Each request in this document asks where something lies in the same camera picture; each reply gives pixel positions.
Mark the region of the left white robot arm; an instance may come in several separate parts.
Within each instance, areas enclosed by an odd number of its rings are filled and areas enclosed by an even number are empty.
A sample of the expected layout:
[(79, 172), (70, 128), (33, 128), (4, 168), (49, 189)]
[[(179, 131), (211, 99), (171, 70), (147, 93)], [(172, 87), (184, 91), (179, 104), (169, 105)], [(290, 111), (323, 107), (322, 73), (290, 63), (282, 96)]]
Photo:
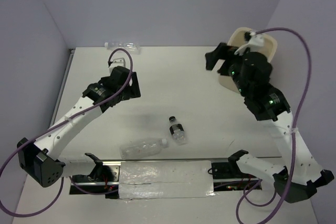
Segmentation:
[(121, 101), (141, 96), (136, 72), (117, 66), (110, 75), (88, 85), (78, 102), (58, 122), (57, 127), (34, 143), (26, 138), (17, 144), (20, 167), (43, 188), (53, 185), (61, 177), (84, 175), (90, 181), (110, 174), (102, 160), (91, 153), (80, 157), (65, 157), (65, 147), (93, 120)]

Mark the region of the small black label bottle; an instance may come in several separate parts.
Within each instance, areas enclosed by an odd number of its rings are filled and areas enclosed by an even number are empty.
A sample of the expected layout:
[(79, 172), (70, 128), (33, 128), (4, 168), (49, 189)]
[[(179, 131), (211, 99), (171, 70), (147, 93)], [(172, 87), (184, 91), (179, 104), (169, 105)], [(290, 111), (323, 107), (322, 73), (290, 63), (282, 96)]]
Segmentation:
[(187, 144), (186, 133), (182, 124), (176, 119), (175, 116), (169, 117), (169, 131), (172, 139), (177, 145)]

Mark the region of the large clear front bottle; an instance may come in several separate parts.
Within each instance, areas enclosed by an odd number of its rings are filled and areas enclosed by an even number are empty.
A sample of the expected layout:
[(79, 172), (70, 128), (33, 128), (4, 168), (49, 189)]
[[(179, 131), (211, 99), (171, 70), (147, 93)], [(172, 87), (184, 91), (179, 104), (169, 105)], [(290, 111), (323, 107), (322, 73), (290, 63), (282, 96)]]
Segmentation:
[(169, 143), (165, 138), (148, 138), (137, 140), (120, 147), (122, 160), (142, 159), (154, 156), (163, 149), (168, 148)]

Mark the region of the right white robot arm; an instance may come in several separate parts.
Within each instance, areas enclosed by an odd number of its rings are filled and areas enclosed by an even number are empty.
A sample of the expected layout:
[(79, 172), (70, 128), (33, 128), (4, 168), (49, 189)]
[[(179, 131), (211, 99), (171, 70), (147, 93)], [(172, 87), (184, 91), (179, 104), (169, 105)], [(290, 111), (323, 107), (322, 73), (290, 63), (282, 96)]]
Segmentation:
[(213, 70), (223, 60), (218, 73), (230, 77), (244, 104), (269, 132), (280, 152), (284, 166), (275, 165), (240, 150), (228, 158), (228, 172), (233, 177), (250, 174), (273, 184), (276, 193), (288, 203), (307, 200), (317, 189), (334, 180), (331, 171), (323, 169), (311, 155), (299, 131), (293, 126), (293, 115), (284, 94), (270, 84), (272, 65), (266, 56), (220, 43), (205, 54), (206, 70)]

